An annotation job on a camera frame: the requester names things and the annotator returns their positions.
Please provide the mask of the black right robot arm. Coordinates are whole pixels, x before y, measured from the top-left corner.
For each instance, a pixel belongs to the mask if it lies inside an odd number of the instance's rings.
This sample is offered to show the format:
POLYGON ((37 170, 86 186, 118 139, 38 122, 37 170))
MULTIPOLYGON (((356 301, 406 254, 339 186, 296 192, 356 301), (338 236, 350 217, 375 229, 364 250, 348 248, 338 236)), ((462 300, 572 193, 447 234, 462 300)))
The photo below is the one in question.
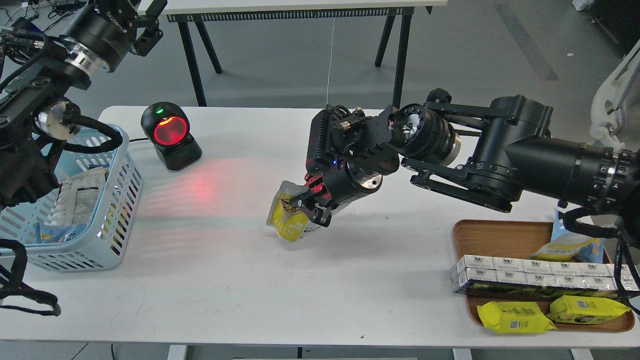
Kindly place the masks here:
POLYGON ((338 207, 375 193, 400 167, 414 171, 415 186, 506 214, 528 191, 577 205, 567 229, 617 239, 615 284, 623 260, 638 281, 629 247, 639 246, 639 152, 552 137, 552 113, 522 95, 453 104, 441 88, 375 116, 329 104, 311 121, 305 188, 286 203, 327 227, 338 207))

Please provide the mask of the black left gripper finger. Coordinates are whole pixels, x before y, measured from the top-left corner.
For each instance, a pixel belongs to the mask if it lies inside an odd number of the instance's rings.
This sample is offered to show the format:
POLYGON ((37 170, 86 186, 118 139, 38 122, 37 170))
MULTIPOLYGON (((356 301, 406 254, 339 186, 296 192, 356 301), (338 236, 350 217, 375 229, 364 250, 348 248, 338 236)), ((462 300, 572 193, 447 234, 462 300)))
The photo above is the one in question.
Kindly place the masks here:
POLYGON ((167 6, 167 0, 153 0, 145 10, 144 15, 137 15, 132 21, 133 37, 137 36, 137 30, 142 33, 134 38, 131 43, 131 53, 140 57, 146 57, 155 45, 163 38, 160 29, 159 18, 167 6))
POLYGON ((97 8, 101 14, 110 12, 112 15, 135 15, 141 2, 141 0, 98 0, 97 8))

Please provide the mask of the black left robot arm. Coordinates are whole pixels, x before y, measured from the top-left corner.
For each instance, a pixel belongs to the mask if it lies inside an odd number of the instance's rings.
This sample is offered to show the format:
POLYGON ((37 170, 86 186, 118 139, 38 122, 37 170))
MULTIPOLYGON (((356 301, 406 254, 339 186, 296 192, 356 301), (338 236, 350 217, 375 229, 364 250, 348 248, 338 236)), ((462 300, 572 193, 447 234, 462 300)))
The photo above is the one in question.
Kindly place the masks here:
POLYGON ((1 82, 1 298, 48 309, 5 309, 59 316, 58 298, 25 283, 28 263, 57 272, 107 271, 125 253, 142 176, 128 134, 82 114, 66 93, 87 89, 97 69, 113 72, 126 54, 146 56, 163 36, 166 0, 138 11, 137 0, 89 0, 59 36, 30 23, 1 29, 9 49, 29 59, 1 82))

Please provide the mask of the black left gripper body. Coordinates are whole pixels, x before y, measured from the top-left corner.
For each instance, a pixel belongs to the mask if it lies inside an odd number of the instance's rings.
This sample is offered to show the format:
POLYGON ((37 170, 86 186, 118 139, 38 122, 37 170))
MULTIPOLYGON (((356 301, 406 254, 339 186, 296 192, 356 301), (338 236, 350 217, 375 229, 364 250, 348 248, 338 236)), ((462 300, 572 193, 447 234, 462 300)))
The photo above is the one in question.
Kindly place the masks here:
POLYGON ((131 48, 130 23, 135 14, 100 13, 97 2, 87 2, 59 38, 89 49, 108 73, 114 72, 131 48))

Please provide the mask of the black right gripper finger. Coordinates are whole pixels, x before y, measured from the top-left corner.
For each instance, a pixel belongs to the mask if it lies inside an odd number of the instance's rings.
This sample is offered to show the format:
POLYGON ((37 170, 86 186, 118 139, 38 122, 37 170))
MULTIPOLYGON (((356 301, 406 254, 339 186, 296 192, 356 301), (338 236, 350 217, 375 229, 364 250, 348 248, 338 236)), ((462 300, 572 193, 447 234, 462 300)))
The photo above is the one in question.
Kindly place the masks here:
POLYGON ((319 205, 311 198, 302 199, 301 197, 295 197, 288 200, 288 205, 290 205, 293 210, 305 214, 312 223, 318 226, 329 227, 331 223, 331 209, 319 205))
POLYGON ((320 202, 326 194, 326 184, 323 174, 312 175, 307 173, 305 176, 304 190, 301 194, 297 194, 290 199, 290 203, 315 203, 320 202))

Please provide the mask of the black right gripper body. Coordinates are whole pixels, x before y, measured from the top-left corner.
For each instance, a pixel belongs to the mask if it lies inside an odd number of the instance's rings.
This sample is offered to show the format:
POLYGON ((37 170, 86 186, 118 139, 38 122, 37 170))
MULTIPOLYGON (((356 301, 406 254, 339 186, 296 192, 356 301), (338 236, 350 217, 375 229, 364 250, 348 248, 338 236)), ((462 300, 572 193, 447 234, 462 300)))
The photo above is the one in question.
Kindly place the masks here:
POLYGON ((349 205, 360 198, 377 192, 383 183, 383 176, 375 171, 370 171, 349 162, 334 162, 327 170, 313 171, 312 175, 323 174, 326 185, 326 194, 320 202, 322 207, 331 209, 331 212, 342 206, 349 205))

